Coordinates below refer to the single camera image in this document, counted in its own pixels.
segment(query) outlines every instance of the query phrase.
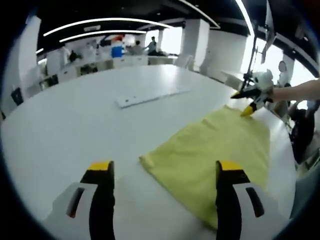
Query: yellow cloth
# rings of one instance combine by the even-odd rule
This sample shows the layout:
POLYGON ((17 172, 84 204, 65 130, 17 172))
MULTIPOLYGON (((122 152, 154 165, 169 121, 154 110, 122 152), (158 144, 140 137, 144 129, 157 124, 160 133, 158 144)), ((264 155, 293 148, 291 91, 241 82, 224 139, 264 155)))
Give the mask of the yellow cloth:
POLYGON ((140 162, 191 213, 218 228, 216 161, 238 163, 252 183, 265 187, 270 131, 238 109, 223 108, 190 123, 140 162))

